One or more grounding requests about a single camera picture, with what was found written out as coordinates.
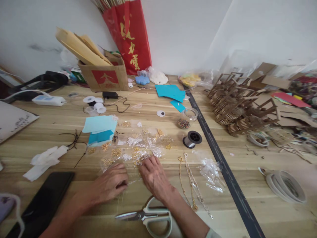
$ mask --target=power adapter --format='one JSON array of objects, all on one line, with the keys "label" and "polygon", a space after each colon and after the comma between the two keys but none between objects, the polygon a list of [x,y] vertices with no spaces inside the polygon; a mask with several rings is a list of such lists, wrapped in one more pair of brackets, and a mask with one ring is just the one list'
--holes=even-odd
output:
[{"label": "power adapter", "polygon": [[102,92],[104,99],[118,99],[118,94],[116,92]]}]

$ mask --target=black cable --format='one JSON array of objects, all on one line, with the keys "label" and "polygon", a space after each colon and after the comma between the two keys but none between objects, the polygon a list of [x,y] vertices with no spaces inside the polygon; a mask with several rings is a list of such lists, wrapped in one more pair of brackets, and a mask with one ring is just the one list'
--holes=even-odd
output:
[{"label": "black cable", "polygon": [[74,141],[73,141],[71,144],[67,145],[67,147],[72,146],[72,147],[69,148],[67,151],[71,150],[72,148],[77,149],[77,148],[76,148],[76,144],[77,144],[77,143],[84,143],[84,144],[86,145],[86,150],[85,150],[85,152],[83,153],[83,155],[80,157],[80,159],[78,160],[78,162],[77,162],[77,164],[75,165],[75,167],[78,165],[79,161],[84,157],[84,155],[87,153],[87,149],[88,149],[88,145],[87,145],[86,142],[78,142],[78,139],[79,139],[81,133],[82,133],[82,132],[80,132],[79,135],[77,135],[77,129],[75,129],[75,134],[72,134],[72,133],[61,133],[61,134],[59,134],[59,135],[73,135],[73,136],[75,137]]},{"label": "black cable", "polygon": [[124,110],[124,111],[122,111],[122,112],[119,112],[119,110],[118,110],[118,106],[116,105],[116,104],[112,104],[112,105],[104,105],[104,106],[116,106],[117,107],[117,112],[118,113],[124,113],[130,106],[131,106],[131,104],[125,104],[125,102],[127,101],[128,99],[127,98],[125,98],[125,101],[122,103],[122,104],[124,104],[124,105],[128,105],[128,107]]}]

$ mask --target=red bag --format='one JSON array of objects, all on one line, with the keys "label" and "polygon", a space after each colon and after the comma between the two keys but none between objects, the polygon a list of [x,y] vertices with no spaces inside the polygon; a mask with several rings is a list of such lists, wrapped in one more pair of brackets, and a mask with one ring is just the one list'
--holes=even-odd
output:
[{"label": "red bag", "polygon": [[127,1],[102,15],[115,41],[127,74],[137,75],[152,65],[141,0]]}]

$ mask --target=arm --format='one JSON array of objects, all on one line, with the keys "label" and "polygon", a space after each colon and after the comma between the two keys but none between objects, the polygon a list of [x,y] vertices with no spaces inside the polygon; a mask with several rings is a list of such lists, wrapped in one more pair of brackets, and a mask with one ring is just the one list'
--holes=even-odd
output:
[{"label": "arm", "polygon": [[170,210],[188,238],[206,237],[210,228],[170,184],[157,157],[152,156],[144,160],[140,173],[148,190]]},{"label": "arm", "polygon": [[75,220],[92,207],[114,199],[127,188],[128,174],[124,164],[116,164],[104,172],[89,187],[77,192],[62,212],[50,223],[40,238],[58,238]]}]

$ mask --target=cardboard box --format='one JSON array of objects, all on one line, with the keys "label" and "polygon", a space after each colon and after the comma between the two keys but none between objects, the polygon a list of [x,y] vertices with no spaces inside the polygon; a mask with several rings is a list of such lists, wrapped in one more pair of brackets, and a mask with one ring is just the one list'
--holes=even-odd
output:
[{"label": "cardboard box", "polygon": [[79,61],[85,81],[94,92],[128,90],[128,76],[122,58],[108,58],[113,66],[85,65]]},{"label": "cardboard box", "polygon": [[249,86],[251,89],[259,90],[266,89],[268,91],[276,91],[279,88],[288,89],[292,80],[297,79],[302,74],[298,73],[289,80],[276,78],[274,76],[267,75],[277,65],[263,62],[249,77],[252,78],[252,82]]}]

